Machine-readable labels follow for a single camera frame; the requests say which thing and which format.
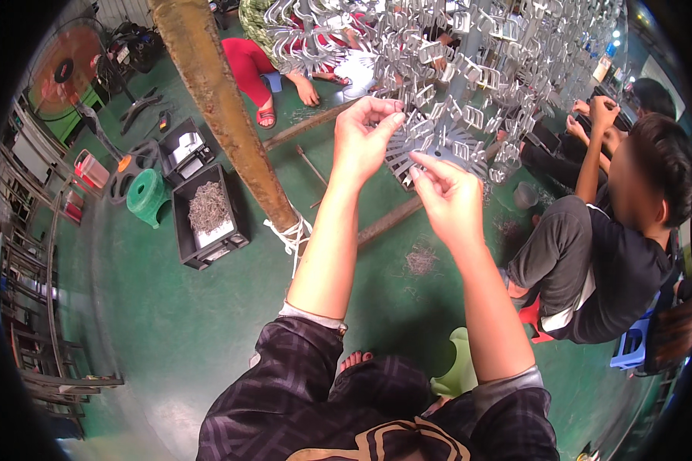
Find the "crate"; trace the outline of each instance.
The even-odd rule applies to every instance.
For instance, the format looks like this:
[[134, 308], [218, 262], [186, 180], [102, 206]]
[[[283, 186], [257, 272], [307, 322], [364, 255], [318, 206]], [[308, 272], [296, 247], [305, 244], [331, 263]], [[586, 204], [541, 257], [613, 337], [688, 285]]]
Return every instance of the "crate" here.
[[[206, 240], [200, 244], [200, 237], [195, 235], [190, 219], [190, 200], [195, 197], [198, 187], [207, 181], [218, 181], [226, 196], [226, 206], [231, 216], [232, 227], [225, 229], [219, 236], [203, 237]], [[213, 163], [198, 170], [192, 177], [178, 185], [172, 191], [172, 215], [174, 217], [174, 232], [177, 237], [179, 261], [191, 268], [201, 271], [224, 254], [249, 244], [246, 234], [246, 223], [243, 214], [236, 206], [236, 195], [230, 194], [231, 188], [226, 186], [227, 174], [221, 164]]]
[[[179, 147], [179, 136], [185, 133], [197, 133], [200, 139], [202, 139], [203, 145], [187, 155], [182, 161], [177, 162], [174, 158], [174, 150]], [[185, 172], [185, 169], [191, 167], [194, 162], [198, 161], [200, 168], [203, 168], [206, 164], [213, 161], [214, 158], [215, 154], [205, 142], [205, 138], [200, 132], [200, 128], [195, 124], [193, 117], [189, 117], [184, 122], [178, 124], [159, 141], [161, 175], [172, 184], [172, 187], [177, 187], [196, 173], [186, 174]]]

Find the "green patterned shirt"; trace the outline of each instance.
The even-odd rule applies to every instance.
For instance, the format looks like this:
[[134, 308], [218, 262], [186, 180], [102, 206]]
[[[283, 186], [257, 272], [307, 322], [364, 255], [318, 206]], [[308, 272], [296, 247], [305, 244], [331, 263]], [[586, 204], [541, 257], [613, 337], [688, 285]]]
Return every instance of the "green patterned shirt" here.
[[266, 34], [264, 25], [264, 13], [273, 4], [274, 0], [241, 0], [238, 17], [243, 27], [243, 37], [256, 42], [269, 58], [271, 65], [279, 69], [279, 63], [271, 52], [274, 39]]

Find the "electric fan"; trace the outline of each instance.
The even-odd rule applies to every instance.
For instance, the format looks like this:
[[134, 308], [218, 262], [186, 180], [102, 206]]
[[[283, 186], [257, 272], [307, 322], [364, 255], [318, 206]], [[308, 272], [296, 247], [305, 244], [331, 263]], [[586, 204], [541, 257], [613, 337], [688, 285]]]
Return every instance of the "electric fan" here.
[[92, 94], [96, 70], [111, 69], [132, 103], [121, 116], [121, 134], [128, 131], [143, 109], [159, 103], [161, 95], [152, 96], [154, 89], [141, 99], [133, 97], [105, 54], [101, 39], [104, 35], [102, 25], [92, 18], [75, 18], [59, 27], [30, 72], [27, 100], [36, 116], [44, 121], [64, 118], [76, 110], [111, 156], [120, 164], [127, 164], [130, 158], [111, 143], [97, 114], [84, 102]]

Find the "red leggings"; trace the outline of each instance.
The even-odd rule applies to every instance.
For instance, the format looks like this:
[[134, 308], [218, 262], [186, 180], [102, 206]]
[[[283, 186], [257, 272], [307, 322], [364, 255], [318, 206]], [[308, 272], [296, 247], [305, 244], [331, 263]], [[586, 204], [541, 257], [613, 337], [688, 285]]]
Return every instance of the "red leggings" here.
[[271, 93], [261, 81], [261, 74], [276, 72], [264, 51], [253, 40], [227, 38], [221, 41], [223, 52], [233, 71], [238, 89], [246, 93], [257, 107], [264, 106]]

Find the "green plastic stool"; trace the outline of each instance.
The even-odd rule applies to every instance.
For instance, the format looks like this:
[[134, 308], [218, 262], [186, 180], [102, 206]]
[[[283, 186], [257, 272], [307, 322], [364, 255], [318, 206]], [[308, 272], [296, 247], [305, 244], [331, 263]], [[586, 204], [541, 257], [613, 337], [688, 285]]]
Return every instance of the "green plastic stool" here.
[[471, 363], [466, 327], [459, 327], [452, 331], [449, 340], [456, 346], [456, 360], [447, 374], [439, 378], [431, 378], [431, 390], [436, 395], [456, 398], [477, 387], [479, 382], [474, 372], [474, 365]]
[[171, 200], [169, 185], [159, 171], [147, 168], [130, 183], [125, 204], [138, 219], [158, 229], [156, 214], [167, 200]]

